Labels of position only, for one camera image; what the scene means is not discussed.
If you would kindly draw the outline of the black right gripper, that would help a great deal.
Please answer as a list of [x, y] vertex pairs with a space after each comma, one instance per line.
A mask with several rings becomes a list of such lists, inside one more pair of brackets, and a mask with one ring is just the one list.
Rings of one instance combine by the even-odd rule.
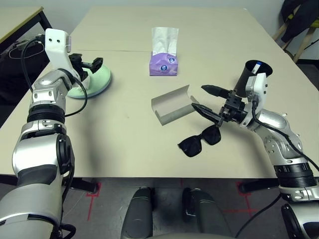
[[214, 122], [218, 127], [229, 121], [241, 123], [246, 117], [245, 103], [241, 97], [236, 95], [236, 90], [227, 90], [215, 85], [203, 85], [201, 88], [210, 95], [226, 99], [224, 106], [219, 111], [219, 115], [204, 105], [192, 103], [194, 110], [202, 117]]

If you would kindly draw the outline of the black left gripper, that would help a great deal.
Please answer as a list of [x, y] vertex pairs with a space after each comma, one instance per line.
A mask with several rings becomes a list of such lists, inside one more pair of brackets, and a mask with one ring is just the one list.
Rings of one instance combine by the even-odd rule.
[[97, 72], [103, 65], [103, 58], [97, 57], [94, 59], [92, 63], [83, 62], [82, 61], [82, 54], [80, 53], [73, 53], [69, 55], [69, 60], [72, 64], [72, 67], [80, 76], [80, 81], [83, 82], [87, 77], [88, 73], [83, 70], [83, 68], [91, 69], [92, 73]]

